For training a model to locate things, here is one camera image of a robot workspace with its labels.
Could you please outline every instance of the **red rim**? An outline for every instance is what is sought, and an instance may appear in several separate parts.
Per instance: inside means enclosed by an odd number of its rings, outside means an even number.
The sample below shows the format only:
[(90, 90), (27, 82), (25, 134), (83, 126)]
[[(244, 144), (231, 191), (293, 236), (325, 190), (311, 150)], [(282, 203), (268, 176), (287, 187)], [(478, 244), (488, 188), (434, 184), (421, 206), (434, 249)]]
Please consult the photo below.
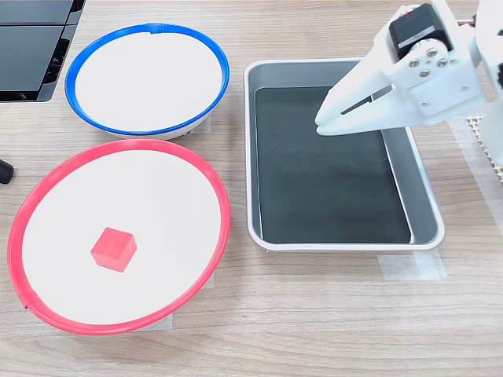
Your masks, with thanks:
[[(222, 223), (220, 226), (220, 234), (218, 236), (217, 247), (211, 258), (208, 266), (203, 274), (196, 280), (183, 295), (178, 297), (168, 306), (158, 310), (148, 316), (138, 318), (129, 322), (120, 324), (83, 324), (69, 320), (55, 313), (53, 310), (42, 302), (37, 294), (31, 289), (23, 267), (23, 238), (28, 221), (33, 214), (35, 208), (39, 205), (42, 198), (63, 178), (69, 175), (72, 171), (82, 167), (83, 165), (98, 159), (100, 157), (122, 151), (133, 149), (146, 149), (158, 152), (165, 152), (173, 156), (177, 156), (194, 165), (204, 176), (210, 181), (215, 193), (218, 197), (220, 205), (220, 213)], [(211, 274), (215, 271), (223, 252), (227, 245), (230, 233), (230, 203), (227, 196), (226, 188), (218, 174), (213, 170), (211, 165), (196, 153), (173, 144), (167, 141), (156, 140), (121, 140), (113, 141), (105, 145), (92, 148), (82, 152), (68, 161), (62, 163), (59, 167), (53, 170), (47, 177), (33, 189), (28, 198), (17, 212), (14, 219), (13, 227), (9, 235), (9, 243), (7, 246), (7, 264), (9, 266), (10, 278), (16, 293), (26, 309), (33, 312), (38, 318), (46, 323), (53, 325), (61, 330), (73, 332), (82, 335), (111, 335), (128, 332), (142, 328), (148, 324), (156, 322), (168, 314), (173, 313), (180, 306), (189, 301), (206, 283)]]

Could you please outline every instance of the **gray tray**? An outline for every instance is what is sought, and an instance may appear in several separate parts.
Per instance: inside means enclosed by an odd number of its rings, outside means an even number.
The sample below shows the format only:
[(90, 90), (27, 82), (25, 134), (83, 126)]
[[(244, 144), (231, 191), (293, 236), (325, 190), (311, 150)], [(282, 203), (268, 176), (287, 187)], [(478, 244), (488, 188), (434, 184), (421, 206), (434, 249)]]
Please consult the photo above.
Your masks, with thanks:
[(268, 60), (244, 73), (248, 232), (268, 251), (423, 251), (445, 235), (409, 129), (316, 133), (326, 93), (357, 63)]

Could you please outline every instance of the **wood grain surface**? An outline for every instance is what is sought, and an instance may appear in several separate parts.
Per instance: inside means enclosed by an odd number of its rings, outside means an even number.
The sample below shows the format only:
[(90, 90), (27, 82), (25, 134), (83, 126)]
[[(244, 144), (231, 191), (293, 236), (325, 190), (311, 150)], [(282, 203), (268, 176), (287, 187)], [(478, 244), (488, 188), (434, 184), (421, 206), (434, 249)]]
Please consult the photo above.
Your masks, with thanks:
[[(402, 3), (89, 1), (52, 101), (0, 104), (0, 158), (17, 169), (0, 187), (0, 375), (503, 376), (503, 239), (448, 126), (414, 130), (446, 223), (442, 281), (385, 281), (374, 253), (267, 254), (246, 231), (243, 70), (266, 58), (363, 56)], [(476, 10), (449, 3), (458, 18)], [(172, 330), (70, 335), (23, 309), (6, 265), (10, 226), (58, 164), (115, 140), (71, 110), (64, 75), (94, 39), (143, 22), (195, 27), (231, 63), (211, 133), (176, 140), (222, 177), (229, 246), (215, 288), (176, 312)]]

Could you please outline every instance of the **blue rim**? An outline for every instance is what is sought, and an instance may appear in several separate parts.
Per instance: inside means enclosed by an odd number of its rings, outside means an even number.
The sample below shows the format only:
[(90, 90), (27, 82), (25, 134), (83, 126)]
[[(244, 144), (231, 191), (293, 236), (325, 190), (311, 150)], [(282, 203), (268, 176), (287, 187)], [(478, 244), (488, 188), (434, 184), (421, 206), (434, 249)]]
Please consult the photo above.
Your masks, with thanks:
[[(97, 49), (106, 45), (107, 43), (124, 37), (126, 35), (134, 34), (134, 33), (150, 33), (150, 34), (158, 34), (158, 33), (178, 33), (188, 35), (195, 39), (198, 39), (202, 43), (204, 43), (208, 48), (216, 55), (218, 62), (220, 63), (220, 67), (222, 69), (222, 86), (220, 87), (220, 92), (218, 96), (215, 98), (213, 103), (210, 104), (199, 115), (193, 117), (192, 119), (187, 120), (184, 123), (180, 123), (176, 126), (171, 126), (168, 128), (164, 128), (162, 130), (153, 130), (153, 131), (124, 131), (124, 130), (116, 130), (114, 128), (110, 128), (107, 126), (103, 126), (102, 124), (92, 120), (80, 107), (79, 102), (77, 101), (77, 96), (75, 95), (75, 82), (77, 79), (77, 75), (79, 74), (80, 68), (86, 62), (86, 60), (94, 53)], [(222, 51), (219, 45), (215, 43), (211, 38), (206, 35), (190, 29), (188, 27), (183, 27), (179, 25), (172, 24), (142, 24), (142, 25), (134, 25), (130, 27), (125, 27), (124, 29), (120, 29), (114, 31), (110, 34), (107, 34), (98, 40), (94, 41), (90, 45), (88, 45), (72, 62), (72, 65), (68, 69), (68, 74), (66, 76), (65, 82), (65, 92), (66, 97), (68, 99), (68, 103), (72, 106), (73, 110), (86, 122), (89, 124), (100, 128), (102, 130), (112, 132), (114, 134), (128, 135), (128, 136), (146, 136), (146, 135), (157, 135), (157, 134), (165, 134), (171, 131), (179, 130), (182, 127), (188, 126), (196, 122), (197, 120), (204, 117), (207, 113), (209, 113), (218, 102), (222, 99), (224, 93), (226, 92), (227, 86), (229, 85), (229, 77), (230, 77), (230, 68), (229, 61), (227, 60), (226, 55)]]

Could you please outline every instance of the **red cube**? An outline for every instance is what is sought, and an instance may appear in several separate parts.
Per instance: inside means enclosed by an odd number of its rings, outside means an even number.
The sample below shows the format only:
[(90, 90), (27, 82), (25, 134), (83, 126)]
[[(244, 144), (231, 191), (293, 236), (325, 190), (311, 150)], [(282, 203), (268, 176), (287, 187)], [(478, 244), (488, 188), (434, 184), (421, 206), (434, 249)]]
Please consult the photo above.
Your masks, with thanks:
[(105, 228), (91, 250), (94, 260), (101, 267), (123, 272), (136, 251), (132, 234)]

